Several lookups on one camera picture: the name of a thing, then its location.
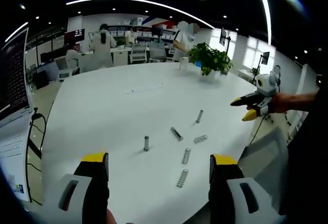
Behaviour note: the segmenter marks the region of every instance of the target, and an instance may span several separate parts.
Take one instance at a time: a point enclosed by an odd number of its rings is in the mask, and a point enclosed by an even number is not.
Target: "laptop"
[[[33,114],[25,78],[28,29],[0,51],[0,167],[16,197],[31,201],[27,181],[27,141]]]

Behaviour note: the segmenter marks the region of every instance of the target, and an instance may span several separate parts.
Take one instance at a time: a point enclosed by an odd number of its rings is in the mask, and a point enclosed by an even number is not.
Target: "window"
[[[227,37],[230,36],[230,44],[229,44],[229,50],[228,50],[228,57],[232,59],[234,57],[235,48],[236,48],[236,41],[237,41],[237,32],[228,31]],[[217,49],[219,51],[226,51],[228,47],[228,40],[225,40],[224,46],[220,44],[220,36],[221,36],[221,29],[216,28],[212,31],[212,36],[210,40],[210,47]]]
[[[267,51],[270,52],[269,61],[267,65],[260,64],[260,74],[268,74],[272,71],[275,62],[276,48],[256,38],[249,37],[243,65],[250,69],[257,68],[261,55]]]

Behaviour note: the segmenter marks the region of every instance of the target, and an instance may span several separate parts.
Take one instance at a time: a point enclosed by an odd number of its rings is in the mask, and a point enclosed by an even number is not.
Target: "floor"
[[[43,114],[46,119],[48,119],[51,106],[56,98],[57,92],[59,91],[60,87],[61,83],[53,82],[39,90],[32,90],[32,103],[34,107],[38,107],[38,112]],[[261,120],[261,117],[255,120],[255,124],[249,139],[250,141],[254,137]],[[38,126],[41,131],[44,130],[44,124],[41,119],[36,120],[34,124]],[[276,126],[278,126],[282,130],[284,138],[287,141],[287,131],[289,125],[285,120],[284,114],[271,114],[271,119],[264,120],[262,122],[262,125],[260,126],[258,133],[255,136],[254,142],[268,134]],[[39,148],[42,141],[42,135],[43,134],[36,127],[33,127],[31,132],[31,139]],[[31,151],[31,149],[28,150],[28,163],[33,164],[36,168],[42,170],[41,160],[33,153],[33,151]],[[28,165],[28,181],[32,198],[37,202],[43,203],[44,192],[42,188],[42,175],[41,172],[37,171],[31,165]],[[37,208],[35,202],[23,204],[27,209],[30,210]],[[191,220],[187,221],[187,223],[209,223],[208,207],[205,206],[197,213],[196,216],[196,219],[192,218]]]

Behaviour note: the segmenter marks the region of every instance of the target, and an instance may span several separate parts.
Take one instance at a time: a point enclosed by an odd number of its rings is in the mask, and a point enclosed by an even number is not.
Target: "ceiling light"
[[[266,25],[268,27],[268,45],[271,45],[271,16],[270,16],[270,9],[269,9],[269,2],[268,0],[262,0],[263,6],[264,6],[264,12],[266,17]]]
[[[87,2],[87,1],[95,1],[95,0],[76,0],[76,1],[72,1],[72,2],[66,3],[66,5],[72,5],[72,4],[77,4],[77,3],[81,3],[81,2]],[[195,19],[195,20],[197,20],[197,21],[199,21],[201,23],[204,23],[205,25],[209,26],[212,29],[215,29],[211,24],[203,21],[202,19],[199,19],[199,18],[197,18],[197,17],[195,17],[195,16],[193,16],[193,15],[191,15],[189,13],[186,13],[186,12],[184,12],[182,10],[176,9],[176,8],[171,7],[171,6],[168,6],[168,5],[164,5],[164,4],[160,4],[160,3],[156,3],[156,2],[152,2],[152,1],[148,1],[148,0],[128,0],[128,1],[136,1],[136,2],[142,2],[142,3],[152,4],[152,5],[158,5],[158,6],[162,6],[164,8],[167,8],[167,9],[175,10],[175,11],[180,12],[182,14],[185,14],[185,15],[187,15],[187,16],[189,16],[189,17],[191,17],[191,18],[193,18],[193,19]]]
[[[20,29],[22,29],[23,27],[25,27],[26,25],[28,25],[28,22],[24,23],[23,25],[21,25],[19,28],[17,28],[12,34],[9,35],[8,38],[6,38],[5,42],[7,42],[8,40],[11,39],[12,36],[14,36]]]

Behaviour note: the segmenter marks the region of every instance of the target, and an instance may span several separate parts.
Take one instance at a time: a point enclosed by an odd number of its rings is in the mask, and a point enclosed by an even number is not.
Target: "round white table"
[[[45,189],[74,173],[82,156],[108,152],[108,208],[118,223],[178,223],[208,201],[213,153],[238,160],[249,143],[253,122],[242,122],[245,107],[235,98],[255,91],[229,73],[207,83],[200,69],[178,63],[100,69],[67,78],[53,104],[42,156]],[[199,111],[204,113],[199,124]],[[170,131],[174,127],[182,141]],[[208,139],[194,144],[194,138]],[[144,136],[150,150],[143,151]],[[182,164],[186,148],[189,162]],[[189,174],[176,186],[183,169]]]

